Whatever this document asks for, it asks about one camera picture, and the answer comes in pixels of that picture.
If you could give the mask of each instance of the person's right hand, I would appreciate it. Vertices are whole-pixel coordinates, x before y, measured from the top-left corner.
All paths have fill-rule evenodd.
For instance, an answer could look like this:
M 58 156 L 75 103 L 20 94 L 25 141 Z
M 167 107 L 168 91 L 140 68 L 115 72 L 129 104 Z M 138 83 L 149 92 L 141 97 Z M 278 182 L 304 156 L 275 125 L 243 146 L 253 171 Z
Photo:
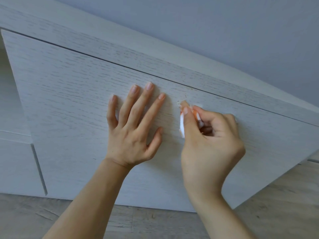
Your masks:
M 232 114 L 209 112 L 198 106 L 193 109 L 205 124 L 201 130 L 188 104 L 181 103 L 185 130 L 181 166 L 184 185 L 192 202 L 220 197 L 227 175 L 245 155 L 244 143 Z

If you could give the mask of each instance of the floor plank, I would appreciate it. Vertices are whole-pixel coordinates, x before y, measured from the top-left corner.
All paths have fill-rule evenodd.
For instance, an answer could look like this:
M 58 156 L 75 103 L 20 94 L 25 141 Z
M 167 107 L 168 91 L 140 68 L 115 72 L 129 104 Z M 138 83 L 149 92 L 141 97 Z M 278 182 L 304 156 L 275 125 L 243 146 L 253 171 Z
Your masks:
M 0 194 L 0 238 L 41 238 L 68 200 Z M 235 209 L 258 238 L 318 238 L 319 164 L 297 165 Z M 209 238 L 196 213 L 116 205 L 104 238 Z

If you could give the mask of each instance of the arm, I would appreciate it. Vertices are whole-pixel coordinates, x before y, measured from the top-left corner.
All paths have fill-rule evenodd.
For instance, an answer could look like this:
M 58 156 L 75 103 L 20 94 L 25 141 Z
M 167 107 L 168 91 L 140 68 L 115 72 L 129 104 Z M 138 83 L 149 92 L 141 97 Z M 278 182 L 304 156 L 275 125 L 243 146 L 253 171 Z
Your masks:
M 234 116 L 194 106 L 205 123 L 199 130 L 188 104 L 183 102 L 181 108 L 185 129 L 181 156 L 184 185 L 209 236 L 255 238 L 221 194 L 227 175 L 245 154 Z
M 103 238 L 125 177 L 135 165 L 152 159 L 162 143 L 161 127 L 150 144 L 146 144 L 146 139 L 165 95 L 160 94 L 139 123 L 154 85 L 149 83 L 138 98 L 139 90 L 137 85 L 131 88 L 120 109 L 119 120 L 115 117 L 117 97 L 110 99 L 107 155 L 91 180 L 43 238 Z

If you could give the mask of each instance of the floor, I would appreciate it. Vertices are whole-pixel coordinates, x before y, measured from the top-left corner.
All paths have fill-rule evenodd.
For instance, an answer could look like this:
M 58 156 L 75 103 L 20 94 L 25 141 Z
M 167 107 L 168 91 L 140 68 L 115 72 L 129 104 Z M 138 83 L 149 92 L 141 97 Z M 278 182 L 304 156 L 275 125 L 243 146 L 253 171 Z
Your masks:
M 67 200 L 0 194 L 0 238 L 41 238 Z M 319 238 L 319 164 L 297 165 L 235 209 L 258 238 Z M 209 238 L 196 213 L 114 206 L 104 238 Z

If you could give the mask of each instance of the drawer front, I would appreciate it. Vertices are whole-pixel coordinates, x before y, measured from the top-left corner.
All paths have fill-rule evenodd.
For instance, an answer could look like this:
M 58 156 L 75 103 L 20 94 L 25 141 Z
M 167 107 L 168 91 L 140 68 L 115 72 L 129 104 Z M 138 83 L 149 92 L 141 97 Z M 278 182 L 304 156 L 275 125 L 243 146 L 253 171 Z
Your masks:
M 0 139 L 0 193 L 45 196 L 31 144 Z
M 123 101 L 135 83 L 151 81 L 154 96 L 167 94 L 152 128 L 164 127 L 163 144 L 130 172 L 117 204 L 193 211 L 180 166 L 184 99 L 239 121 L 247 153 L 223 187 L 232 207 L 318 148 L 319 127 L 18 34 L 3 37 L 50 197 L 73 199 L 93 175 L 106 155 L 108 99 L 117 94 Z

